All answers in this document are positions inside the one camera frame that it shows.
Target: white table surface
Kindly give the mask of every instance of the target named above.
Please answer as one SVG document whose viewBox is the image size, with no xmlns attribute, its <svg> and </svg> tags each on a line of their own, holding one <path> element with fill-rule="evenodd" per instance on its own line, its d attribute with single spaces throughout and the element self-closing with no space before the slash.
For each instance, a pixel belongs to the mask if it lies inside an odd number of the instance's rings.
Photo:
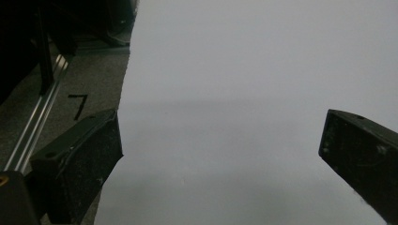
<svg viewBox="0 0 398 225">
<path fill-rule="evenodd" d="M 397 85 L 397 1 L 142 0 L 96 224 L 385 224 L 317 151 Z"/>
</svg>

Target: gray floor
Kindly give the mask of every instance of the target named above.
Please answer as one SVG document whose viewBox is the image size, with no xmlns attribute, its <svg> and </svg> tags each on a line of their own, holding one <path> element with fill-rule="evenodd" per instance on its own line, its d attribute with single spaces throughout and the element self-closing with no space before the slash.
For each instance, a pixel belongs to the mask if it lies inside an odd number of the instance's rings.
<svg viewBox="0 0 398 225">
<path fill-rule="evenodd" d="M 132 26 L 133 24 L 115 38 L 130 41 Z M 80 51 L 77 55 L 68 57 L 67 72 L 59 84 L 59 92 L 39 135 L 35 151 L 88 115 L 106 109 L 117 109 L 130 53 L 126 48 L 108 51 L 106 46 L 98 41 L 80 43 L 79 48 L 83 50 L 84 46 L 91 48 L 93 45 L 101 51 Z M 58 52 L 53 45 L 51 49 L 54 60 Z M 38 102 L 39 88 L 40 71 L 36 67 L 0 105 L 0 166 L 2 168 L 7 163 Z M 75 120 L 75 115 L 82 99 L 72 98 L 69 95 L 87 95 L 87 101 L 78 120 Z M 100 195 L 92 203 L 82 224 L 94 224 L 99 199 Z M 42 224 L 51 223 L 44 217 Z"/>
</svg>

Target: white surface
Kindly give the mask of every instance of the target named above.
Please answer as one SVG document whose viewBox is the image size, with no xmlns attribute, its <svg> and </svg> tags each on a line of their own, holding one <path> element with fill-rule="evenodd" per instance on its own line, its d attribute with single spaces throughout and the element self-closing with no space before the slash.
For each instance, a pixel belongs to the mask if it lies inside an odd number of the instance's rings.
<svg viewBox="0 0 398 225">
<path fill-rule="evenodd" d="M 317 154 L 398 130 L 398 2 L 143 0 L 96 224 L 385 224 Z"/>
</svg>

